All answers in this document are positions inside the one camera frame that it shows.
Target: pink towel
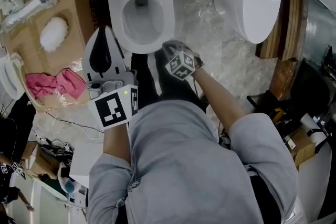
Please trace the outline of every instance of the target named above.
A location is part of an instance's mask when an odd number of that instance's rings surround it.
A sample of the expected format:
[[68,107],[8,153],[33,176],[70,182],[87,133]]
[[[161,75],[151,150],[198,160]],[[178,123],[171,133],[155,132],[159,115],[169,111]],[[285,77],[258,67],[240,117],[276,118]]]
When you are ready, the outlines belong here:
[[27,74],[26,84],[35,99],[53,94],[57,89],[60,94],[68,93],[78,99],[86,88],[85,82],[70,68],[63,69],[56,77],[43,73]]

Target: hand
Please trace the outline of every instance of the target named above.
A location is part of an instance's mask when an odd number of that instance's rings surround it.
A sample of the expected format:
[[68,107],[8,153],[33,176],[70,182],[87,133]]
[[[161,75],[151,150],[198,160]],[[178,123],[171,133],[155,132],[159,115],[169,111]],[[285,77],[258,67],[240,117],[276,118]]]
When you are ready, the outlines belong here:
[[34,212],[35,211],[35,209],[31,205],[26,205],[26,207],[27,207],[27,210],[29,212]]

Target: small white box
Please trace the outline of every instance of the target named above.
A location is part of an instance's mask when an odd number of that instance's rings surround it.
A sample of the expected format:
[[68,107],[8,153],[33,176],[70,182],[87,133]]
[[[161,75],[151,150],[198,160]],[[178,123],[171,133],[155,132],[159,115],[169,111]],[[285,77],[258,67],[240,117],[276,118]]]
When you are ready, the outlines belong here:
[[88,102],[90,111],[102,129],[129,122],[138,113],[138,87],[126,85]]
[[194,58],[180,51],[169,63],[166,64],[166,69],[169,74],[180,79],[185,80],[194,71]]

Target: toilet seat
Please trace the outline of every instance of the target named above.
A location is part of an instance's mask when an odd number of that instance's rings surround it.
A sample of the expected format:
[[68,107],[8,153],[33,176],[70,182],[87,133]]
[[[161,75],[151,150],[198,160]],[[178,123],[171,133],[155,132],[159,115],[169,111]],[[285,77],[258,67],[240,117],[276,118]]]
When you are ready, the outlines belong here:
[[134,17],[123,16],[124,9],[132,11],[137,0],[108,1],[114,34],[120,45],[128,51],[149,54],[159,50],[164,42],[173,38],[175,30],[173,0],[148,0],[151,2],[149,5],[154,5],[157,16],[153,14],[144,16],[145,20],[137,10],[128,13],[133,13]]

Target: marble floor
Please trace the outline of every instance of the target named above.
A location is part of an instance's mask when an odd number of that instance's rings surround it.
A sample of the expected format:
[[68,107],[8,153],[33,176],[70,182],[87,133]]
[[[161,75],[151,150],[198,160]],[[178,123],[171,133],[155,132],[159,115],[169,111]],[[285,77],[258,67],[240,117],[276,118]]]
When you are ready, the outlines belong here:
[[[213,0],[174,0],[174,5],[175,39],[186,43],[198,52],[205,62],[206,71],[225,86],[246,111],[252,111],[246,96],[259,94],[268,89],[276,61],[257,58],[255,56],[256,45],[239,37],[219,17]],[[130,63],[130,57],[131,54],[125,52],[127,65]],[[157,90],[160,92],[153,55],[149,56],[149,67]],[[0,89],[0,97],[4,107],[11,101],[3,89]],[[51,111],[50,114],[56,118],[98,129],[98,125],[86,106],[71,106]],[[218,119],[211,108],[208,109],[207,114],[213,120],[214,127],[217,127]],[[94,129],[60,123],[47,113],[41,113],[35,116],[30,140],[40,141],[42,137],[51,140],[57,138],[74,146],[76,141],[99,143],[102,141],[103,134]]]

